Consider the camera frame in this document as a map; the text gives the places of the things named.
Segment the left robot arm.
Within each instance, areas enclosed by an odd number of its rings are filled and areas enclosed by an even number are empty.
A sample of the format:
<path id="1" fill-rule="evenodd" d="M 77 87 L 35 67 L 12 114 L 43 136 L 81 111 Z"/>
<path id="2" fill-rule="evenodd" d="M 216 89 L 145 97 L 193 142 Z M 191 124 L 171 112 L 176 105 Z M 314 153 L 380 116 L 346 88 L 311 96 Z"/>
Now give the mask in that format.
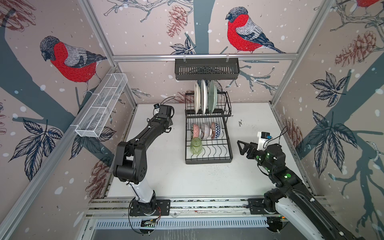
<path id="1" fill-rule="evenodd" d="M 154 140 L 163 133 L 169 133 L 173 125 L 172 117 L 175 109 L 169 105 L 159 105 L 154 116 L 147 120 L 147 126 L 128 142 L 120 142 L 117 146 L 113 175 L 121 182 L 132 187 L 137 196 L 136 202 L 148 214 L 157 208 L 156 193 L 145 179 L 147 165 L 147 150 Z"/>

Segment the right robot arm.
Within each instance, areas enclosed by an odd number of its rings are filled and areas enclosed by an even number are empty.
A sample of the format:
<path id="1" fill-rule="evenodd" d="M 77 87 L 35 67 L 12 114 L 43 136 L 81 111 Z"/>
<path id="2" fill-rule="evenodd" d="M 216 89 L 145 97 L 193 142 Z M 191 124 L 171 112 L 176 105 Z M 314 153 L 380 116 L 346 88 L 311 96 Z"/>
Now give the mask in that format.
<path id="1" fill-rule="evenodd" d="M 263 208 L 285 217 L 308 240 L 355 240 L 308 190 L 302 179 L 286 166 L 279 144 L 259 150 L 258 144 L 238 141 L 241 155 L 255 160 L 274 189 L 264 194 Z"/>

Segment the green glass tumbler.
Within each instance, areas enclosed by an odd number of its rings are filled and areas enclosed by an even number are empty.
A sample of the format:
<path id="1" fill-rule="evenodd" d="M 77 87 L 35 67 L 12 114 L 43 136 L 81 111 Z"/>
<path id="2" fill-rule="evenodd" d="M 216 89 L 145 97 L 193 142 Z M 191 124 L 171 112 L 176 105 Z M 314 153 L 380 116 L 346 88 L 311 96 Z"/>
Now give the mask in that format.
<path id="1" fill-rule="evenodd" d="M 193 155 L 199 155 L 203 151 L 203 144 L 200 138 L 193 138 L 191 140 L 190 151 Z"/>

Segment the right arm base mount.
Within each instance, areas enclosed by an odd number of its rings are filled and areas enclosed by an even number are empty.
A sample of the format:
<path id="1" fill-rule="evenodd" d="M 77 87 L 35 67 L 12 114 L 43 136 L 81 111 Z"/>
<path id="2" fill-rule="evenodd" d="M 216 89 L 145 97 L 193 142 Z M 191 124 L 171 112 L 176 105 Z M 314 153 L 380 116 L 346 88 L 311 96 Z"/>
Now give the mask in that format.
<path id="1" fill-rule="evenodd" d="M 250 210 L 251 215 L 276 215 L 278 207 L 291 204 L 288 198 L 273 199 L 273 198 L 256 198 L 248 199 L 248 203 L 244 205 L 246 209 Z"/>

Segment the blue zigzag patterned bowl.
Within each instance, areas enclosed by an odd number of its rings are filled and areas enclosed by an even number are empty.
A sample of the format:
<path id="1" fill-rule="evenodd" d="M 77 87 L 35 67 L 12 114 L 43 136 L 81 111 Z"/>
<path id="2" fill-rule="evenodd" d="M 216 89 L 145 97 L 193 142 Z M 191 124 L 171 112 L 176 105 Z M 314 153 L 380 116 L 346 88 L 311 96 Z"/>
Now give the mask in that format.
<path id="1" fill-rule="evenodd" d="M 220 124 L 212 122 L 211 123 L 211 130 L 212 130 L 212 139 L 216 140 L 218 139 L 222 134 L 222 128 Z"/>

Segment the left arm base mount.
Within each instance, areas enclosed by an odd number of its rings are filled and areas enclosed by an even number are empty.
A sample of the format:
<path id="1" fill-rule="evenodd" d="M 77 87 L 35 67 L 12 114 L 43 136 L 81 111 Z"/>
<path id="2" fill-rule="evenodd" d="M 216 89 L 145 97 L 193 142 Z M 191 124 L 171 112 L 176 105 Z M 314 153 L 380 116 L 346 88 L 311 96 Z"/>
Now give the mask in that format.
<path id="1" fill-rule="evenodd" d="M 137 200 L 132 200 L 129 207 L 130 217 L 143 216 L 168 216 L 170 214 L 170 200 L 156 200 L 149 203 L 140 203 Z"/>

